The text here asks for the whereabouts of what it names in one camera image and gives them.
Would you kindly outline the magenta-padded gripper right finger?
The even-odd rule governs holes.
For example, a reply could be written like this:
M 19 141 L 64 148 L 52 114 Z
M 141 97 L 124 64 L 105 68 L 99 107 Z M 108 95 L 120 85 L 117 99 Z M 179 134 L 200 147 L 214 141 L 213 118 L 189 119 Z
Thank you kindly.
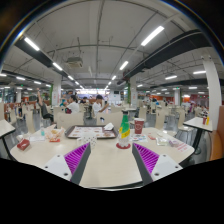
M 152 150 L 134 143 L 132 154 L 135 157 L 143 185 L 147 185 L 182 169 L 167 154 L 158 155 Z

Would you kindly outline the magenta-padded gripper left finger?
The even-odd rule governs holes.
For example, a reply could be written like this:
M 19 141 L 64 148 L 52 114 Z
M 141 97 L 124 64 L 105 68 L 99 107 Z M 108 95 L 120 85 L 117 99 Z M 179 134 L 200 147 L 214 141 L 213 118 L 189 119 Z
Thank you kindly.
M 91 146 L 87 143 L 66 155 L 54 156 L 44 165 L 43 169 L 72 183 L 79 184 L 90 154 Z

